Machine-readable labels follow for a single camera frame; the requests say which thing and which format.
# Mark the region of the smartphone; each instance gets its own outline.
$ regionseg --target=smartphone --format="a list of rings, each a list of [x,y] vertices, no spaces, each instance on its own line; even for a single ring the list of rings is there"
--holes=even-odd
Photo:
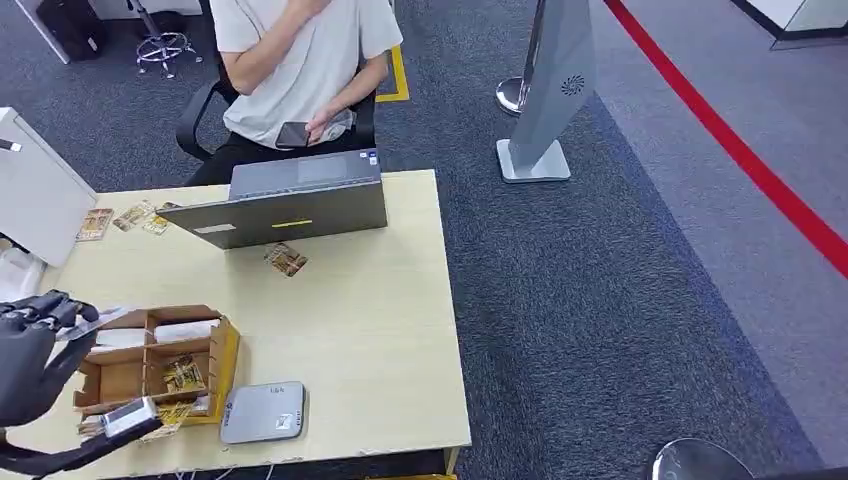
[[[277,148],[302,148],[309,144],[306,122],[286,122],[277,135]]]

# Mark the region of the wooden desk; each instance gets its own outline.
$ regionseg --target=wooden desk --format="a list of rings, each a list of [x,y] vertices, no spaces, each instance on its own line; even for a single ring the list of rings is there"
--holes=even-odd
[[[266,247],[222,251],[171,226],[162,237],[111,226],[78,244],[43,288],[105,308],[207,304],[242,333],[236,385],[300,380],[306,421],[294,440],[226,446],[217,426],[130,445],[56,478],[112,478],[445,449],[470,445],[453,305],[432,171],[385,175],[389,227],[290,242],[309,257],[294,278]],[[221,200],[227,187],[99,196],[116,213],[142,199]],[[45,451],[79,444],[69,383],[49,414],[9,432]]]

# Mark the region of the robotic hand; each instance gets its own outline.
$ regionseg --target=robotic hand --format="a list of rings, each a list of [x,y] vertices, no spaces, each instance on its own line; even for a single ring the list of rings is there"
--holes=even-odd
[[[92,330],[71,340],[49,362],[62,328],[76,325],[77,316],[93,323],[97,309],[52,290],[40,297],[0,303],[0,468],[46,476],[80,468],[141,438],[162,425],[149,398],[126,405],[105,418],[105,433],[80,448],[47,454],[6,442],[5,427],[25,425],[47,413],[65,383],[91,351],[97,339]]]

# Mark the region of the person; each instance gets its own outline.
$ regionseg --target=person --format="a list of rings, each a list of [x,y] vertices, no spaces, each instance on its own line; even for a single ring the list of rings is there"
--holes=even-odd
[[[388,75],[387,52],[403,41],[388,0],[210,0],[210,6],[218,50],[240,96],[224,114],[229,139],[187,185],[230,183],[240,164],[359,148],[346,129],[349,107],[377,89]],[[307,147],[276,147],[286,122],[307,122]]]

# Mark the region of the dark blue carpet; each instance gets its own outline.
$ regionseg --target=dark blue carpet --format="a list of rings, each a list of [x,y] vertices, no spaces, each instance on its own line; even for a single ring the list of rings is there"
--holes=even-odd
[[[492,90],[522,65],[532,3],[399,2],[413,101],[378,111],[384,166],[437,172],[474,440],[461,477],[636,479],[680,436],[725,445],[758,474],[819,466],[600,99],[562,137],[572,180],[500,180],[494,141],[513,120]],[[53,65],[38,45],[12,48],[11,8],[0,4],[0,69],[12,72],[0,104],[98,190],[191,173],[172,119],[211,65],[186,65],[177,82],[137,77],[128,40],[102,61]],[[427,471],[438,457],[384,460],[332,466],[329,478]]]

